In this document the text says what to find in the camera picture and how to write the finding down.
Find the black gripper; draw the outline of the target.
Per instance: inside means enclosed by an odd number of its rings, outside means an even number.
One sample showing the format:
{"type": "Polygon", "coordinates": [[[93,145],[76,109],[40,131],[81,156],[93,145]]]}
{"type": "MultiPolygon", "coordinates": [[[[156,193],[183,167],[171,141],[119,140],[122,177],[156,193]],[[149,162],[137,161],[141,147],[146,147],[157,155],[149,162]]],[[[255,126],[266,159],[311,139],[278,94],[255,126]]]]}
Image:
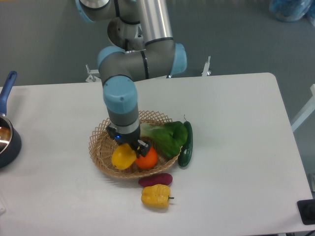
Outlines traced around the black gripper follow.
{"type": "Polygon", "coordinates": [[[140,156],[146,157],[151,149],[151,143],[140,139],[140,126],[133,132],[123,134],[117,132],[117,130],[111,126],[106,127],[106,131],[109,137],[114,140],[119,146],[122,144],[128,144],[132,150],[137,153],[137,158],[140,156]]]}

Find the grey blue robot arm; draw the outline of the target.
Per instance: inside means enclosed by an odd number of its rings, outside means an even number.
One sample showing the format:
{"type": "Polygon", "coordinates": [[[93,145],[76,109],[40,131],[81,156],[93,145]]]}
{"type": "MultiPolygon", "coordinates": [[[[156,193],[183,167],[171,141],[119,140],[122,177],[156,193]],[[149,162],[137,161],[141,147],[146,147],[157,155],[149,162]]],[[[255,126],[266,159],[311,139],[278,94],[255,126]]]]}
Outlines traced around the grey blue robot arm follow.
{"type": "Polygon", "coordinates": [[[145,156],[151,146],[140,139],[135,82],[179,74],[187,67],[183,45],[173,40],[166,1],[78,0],[76,6],[89,22],[119,19],[126,25],[141,27],[142,50],[114,44],[99,52],[97,64],[110,119],[110,138],[145,156]]]}

